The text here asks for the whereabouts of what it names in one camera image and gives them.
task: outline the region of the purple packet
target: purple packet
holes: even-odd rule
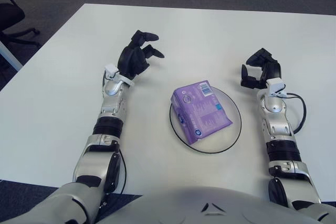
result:
[[[171,101],[190,145],[232,124],[208,81],[176,89]]]

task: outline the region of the black joint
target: black joint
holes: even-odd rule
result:
[[[93,128],[93,135],[105,134],[120,137],[123,122],[119,118],[111,116],[103,116],[98,118],[95,127]]]
[[[87,152],[119,152],[120,145],[113,140],[110,145],[90,145]]]
[[[119,174],[120,174],[120,155],[119,153],[113,153],[109,168],[106,174],[106,181],[104,184],[104,192],[112,193],[118,186]]]
[[[301,161],[299,149],[294,141],[274,140],[266,143],[270,161],[293,160]]]
[[[302,208],[307,208],[311,205],[313,205],[313,202],[305,201],[305,200],[295,200],[292,202],[293,207],[295,210],[300,210]]]
[[[101,178],[91,175],[82,175],[76,179],[77,183],[82,183],[88,187],[98,187],[101,182]]]
[[[268,182],[269,200],[284,207],[288,207],[287,196],[281,181],[273,178]]]

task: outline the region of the office chair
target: office chair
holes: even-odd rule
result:
[[[40,31],[36,30],[35,28],[30,28],[25,31],[21,31],[19,33],[14,34],[3,33],[3,30],[15,25],[16,23],[19,23],[21,20],[25,18],[25,13],[23,12],[23,10],[20,7],[18,7],[18,5],[15,3],[14,0],[10,1],[12,4],[10,3],[0,4],[0,41],[4,45],[7,45],[9,42],[15,42],[40,47],[41,46],[40,43],[36,41],[29,41],[17,38],[30,32],[33,32],[34,34],[39,34]]]

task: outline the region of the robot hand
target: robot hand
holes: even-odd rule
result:
[[[141,74],[149,67],[146,59],[153,55],[158,58],[164,58],[164,55],[154,49],[151,45],[148,45],[143,49],[140,48],[146,41],[156,41],[158,39],[158,35],[143,33],[139,30],[136,31],[131,38],[131,42],[124,48],[120,55],[118,61],[120,75],[133,80],[137,74]]]

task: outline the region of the clear plate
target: clear plate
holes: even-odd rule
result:
[[[192,145],[189,145],[180,121],[172,106],[170,107],[169,112],[170,121],[177,138],[195,151],[211,154],[220,153],[232,147],[237,142],[242,130],[242,117],[240,116],[239,109],[235,102],[220,89],[212,87],[212,90],[225,110],[226,115],[233,122],[230,126],[202,138]]]

